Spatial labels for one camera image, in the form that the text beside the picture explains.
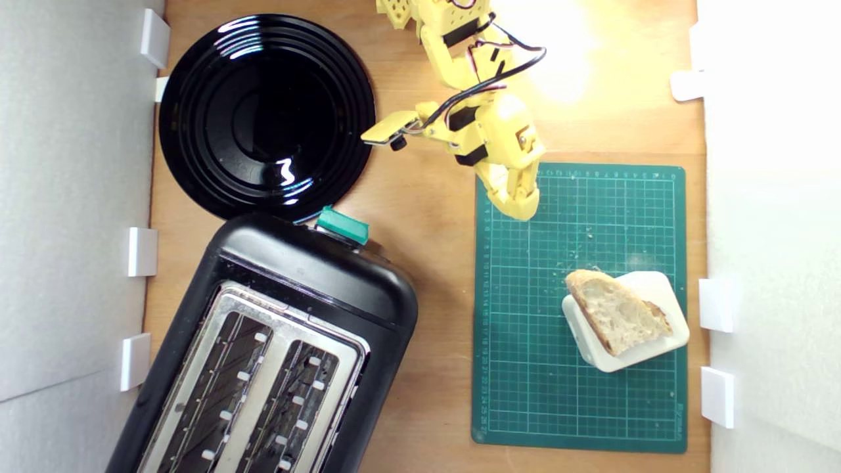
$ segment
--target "black toaster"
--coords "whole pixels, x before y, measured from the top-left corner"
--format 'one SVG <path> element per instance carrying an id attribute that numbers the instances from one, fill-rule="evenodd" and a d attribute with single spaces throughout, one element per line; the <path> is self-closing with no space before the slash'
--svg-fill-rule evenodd
<path id="1" fill-rule="evenodd" d="M 321 222 L 221 227 L 108 473 L 357 470 L 417 302 L 398 270 Z"/>

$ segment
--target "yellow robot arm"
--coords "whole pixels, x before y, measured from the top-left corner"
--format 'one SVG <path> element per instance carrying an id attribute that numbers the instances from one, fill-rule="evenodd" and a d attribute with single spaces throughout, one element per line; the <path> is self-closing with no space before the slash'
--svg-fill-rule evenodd
<path id="1" fill-rule="evenodd" d="M 537 212 L 537 168 L 545 149 L 528 109 L 502 80 L 522 72 L 545 55 L 523 45 L 492 23 L 490 0 L 377 0 L 396 29 L 410 19 L 439 81 L 461 91 L 443 105 L 423 103 L 395 112 L 362 135 L 372 145 L 406 146 L 405 136 L 440 141 L 464 166 L 472 166 L 491 202 L 504 214 L 528 220 Z M 450 48 L 469 38 L 462 57 Z M 513 48 L 541 51 L 517 66 Z"/>

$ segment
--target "wooden surface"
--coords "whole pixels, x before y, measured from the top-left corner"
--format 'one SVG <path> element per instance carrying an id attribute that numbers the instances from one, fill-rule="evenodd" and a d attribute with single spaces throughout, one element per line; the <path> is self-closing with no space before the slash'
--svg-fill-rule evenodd
<path id="1" fill-rule="evenodd" d="M 702 107 L 677 104 L 669 74 L 690 64 L 692 0 L 495 0 L 500 24 L 549 56 L 518 81 L 532 107 L 546 161 L 679 165 L 687 175 L 690 356 L 689 451 L 683 455 L 525 449 L 470 438 L 473 313 L 472 171 L 438 146 L 411 141 L 375 150 L 337 206 L 366 221 L 386 256 L 411 274 L 420 301 L 415 335 L 361 471 L 708 472 L 710 429 L 700 414 L 697 283 L 706 272 Z M 380 116 L 442 100 L 414 30 L 395 31 L 373 0 L 167 0 L 170 66 L 202 34 L 246 14 L 290 13 L 342 36 L 366 64 Z M 175 184 L 156 146 L 151 225 L 160 231 L 145 329 L 156 351 L 204 246 L 220 220 Z"/>

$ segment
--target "cutting mat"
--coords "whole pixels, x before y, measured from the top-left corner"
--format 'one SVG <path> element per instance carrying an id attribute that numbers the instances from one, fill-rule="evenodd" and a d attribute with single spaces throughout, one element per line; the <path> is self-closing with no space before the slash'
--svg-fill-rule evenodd
<path id="1" fill-rule="evenodd" d="M 538 184 L 528 222 L 477 184 L 473 438 L 685 452 L 686 348 L 605 374 L 581 358 L 561 312 L 563 278 L 591 268 L 663 272 L 686 313 L 683 169 L 545 163 Z"/>

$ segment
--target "white dish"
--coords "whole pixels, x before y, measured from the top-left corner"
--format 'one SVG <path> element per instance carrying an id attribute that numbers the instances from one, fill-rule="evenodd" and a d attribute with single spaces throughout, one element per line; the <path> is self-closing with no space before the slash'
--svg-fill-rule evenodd
<path id="1" fill-rule="evenodd" d="M 669 278 L 665 274 L 654 271 L 636 271 L 620 276 L 616 280 L 632 290 L 640 299 L 656 304 L 672 326 L 672 335 L 629 348 L 619 356 L 612 356 L 599 342 L 599 338 L 584 317 L 581 307 L 572 295 L 568 295 L 563 298 L 561 308 L 584 361 L 601 371 L 613 373 L 683 347 L 689 342 L 689 326 L 686 324 Z"/>

